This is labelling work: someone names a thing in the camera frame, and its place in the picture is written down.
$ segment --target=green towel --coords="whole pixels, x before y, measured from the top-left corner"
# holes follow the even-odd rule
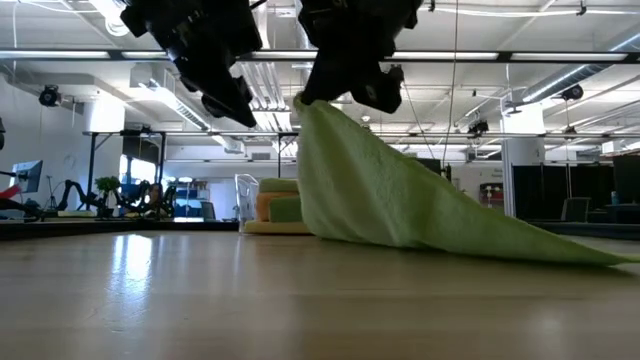
[[[302,222],[300,196],[287,196],[271,200],[269,221],[272,223]]]
[[[298,181],[295,179],[262,179],[260,193],[266,192],[298,192]]]
[[[483,208],[327,102],[295,106],[302,215],[319,237],[503,259],[640,262]]]

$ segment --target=ceiling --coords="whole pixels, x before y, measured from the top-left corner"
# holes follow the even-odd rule
[[[55,9],[93,10],[88,1],[33,0]],[[461,0],[460,8],[489,12],[537,12],[549,0]],[[545,11],[579,10],[579,0],[557,0]],[[617,10],[640,12],[637,0],[589,0],[590,10]],[[452,8],[455,1],[438,0],[438,6]],[[272,49],[296,49],[297,23],[293,0],[269,0],[267,36]],[[0,47],[14,46],[13,11],[15,8],[15,32],[17,46],[24,48],[125,48],[158,49],[154,40],[145,35],[135,39],[131,35],[113,37],[105,31],[104,18],[100,14],[71,14],[53,12],[30,4],[16,5],[12,0],[0,0]],[[455,47],[456,15],[452,13],[421,10],[418,26],[412,31],[403,31],[397,38],[401,50],[453,50]],[[612,38],[619,34],[640,32],[639,15],[548,16],[536,18],[497,18],[459,15],[458,49],[460,50],[548,50],[548,51],[596,51],[606,48]],[[96,62],[20,62],[18,73],[31,83],[33,74],[89,74],[109,86],[122,91],[131,102],[139,102],[140,111],[128,111],[127,121],[149,122],[156,128],[171,130],[189,129],[182,118],[161,103],[142,96],[140,89],[130,87],[133,63]],[[276,72],[287,102],[301,89],[302,74],[291,63],[276,63]],[[175,72],[171,64],[161,64]],[[495,96],[508,88],[525,88],[538,83],[547,76],[563,69],[563,65],[515,64],[507,68],[502,64],[457,64],[455,79],[452,64],[404,64],[404,103],[395,114],[383,114],[350,100],[341,102],[340,108],[356,121],[370,117],[370,126],[382,131],[417,130],[417,122],[426,130],[446,131],[449,124],[460,121],[464,131],[465,119],[487,96]],[[595,75],[581,85],[585,97],[596,95],[623,81],[637,76],[640,66],[615,66]],[[204,115],[197,96],[178,89],[183,100]],[[606,95],[596,97],[571,111],[562,112],[564,102],[546,100],[545,127],[556,130],[567,122],[605,114],[615,108],[640,100],[640,82],[632,82]],[[499,130],[499,117],[489,118],[492,131]],[[589,128],[589,131],[605,132],[620,126],[638,123],[635,114],[612,117]]]

